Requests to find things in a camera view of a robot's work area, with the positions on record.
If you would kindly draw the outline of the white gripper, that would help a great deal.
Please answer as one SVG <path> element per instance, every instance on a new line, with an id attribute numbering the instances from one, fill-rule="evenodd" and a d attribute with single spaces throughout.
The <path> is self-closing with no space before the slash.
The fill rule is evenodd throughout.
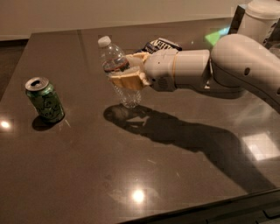
<path id="1" fill-rule="evenodd" d="M 150 82 L 150 86 L 158 92 L 173 92 L 176 90 L 173 76 L 177 53 L 176 49 L 164 49 L 151 55 L 148 52 L 127 54 L 129 64 L 132 67 L 144 67 L 145 73 L 140 70 L 130 73 L 115 73 L 109 76 L 109 80 L 119 88 L 142 90 Z"/>

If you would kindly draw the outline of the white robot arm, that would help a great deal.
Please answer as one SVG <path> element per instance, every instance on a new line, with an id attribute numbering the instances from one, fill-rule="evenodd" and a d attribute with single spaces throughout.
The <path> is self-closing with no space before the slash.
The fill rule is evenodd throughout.
<path id="1" fill-rule="evenodd" d="M 119 88 L 158 92 L 191 89 L 203 95 L 235 99 L 245 90 L 280 110 L 280 59 L 252 38 L 231 34 L 212 50 L 161 49 L 134 53 L 133 65 L 109 80 Z"/>

